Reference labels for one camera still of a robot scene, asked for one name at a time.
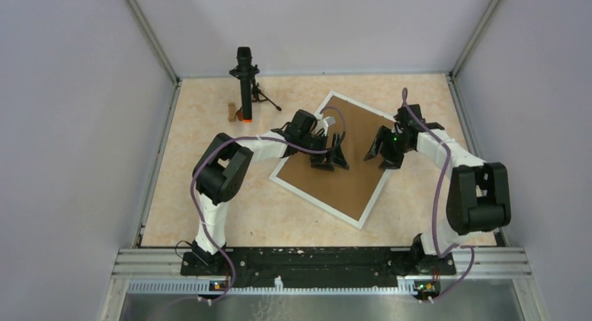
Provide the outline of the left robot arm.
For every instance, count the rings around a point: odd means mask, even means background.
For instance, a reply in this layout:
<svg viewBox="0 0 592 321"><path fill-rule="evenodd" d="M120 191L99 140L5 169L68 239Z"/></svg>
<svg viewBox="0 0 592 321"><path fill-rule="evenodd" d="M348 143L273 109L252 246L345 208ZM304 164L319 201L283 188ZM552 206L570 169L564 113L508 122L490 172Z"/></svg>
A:
<svg viewBox="0 0 592 321"><path fill-rule="evenodd" d="M346 131L329 133L335 121L334 117L298 110L291 121L261 135L216 135L194 167L190 187L200 218L198 234L191 244L199 268L211 275L223 268L229 204L242 187L252 163L303 153L310 157L313 168L330 172L336 167L348 170L341 148Z"/></svg>

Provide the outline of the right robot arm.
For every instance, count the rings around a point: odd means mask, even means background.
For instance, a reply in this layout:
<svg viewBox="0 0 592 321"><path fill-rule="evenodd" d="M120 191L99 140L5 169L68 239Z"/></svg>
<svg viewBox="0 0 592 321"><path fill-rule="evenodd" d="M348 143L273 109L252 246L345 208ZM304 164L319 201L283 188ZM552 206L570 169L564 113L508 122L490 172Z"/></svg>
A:
<svg viewBox="0 0 592 321"><path fill-rule="evenodd" d="M407 255L393 269L398 275L413 270L427 274L442 264L452 249L483 232L511 221L508 171L502 163L474 156L450 137L437 122L427 122L418 104L403 103L391 128L381 126L365 155L382 157L379 168L398 170L405 155L416 151L440 169L431 227L414 237Z"/></svg>

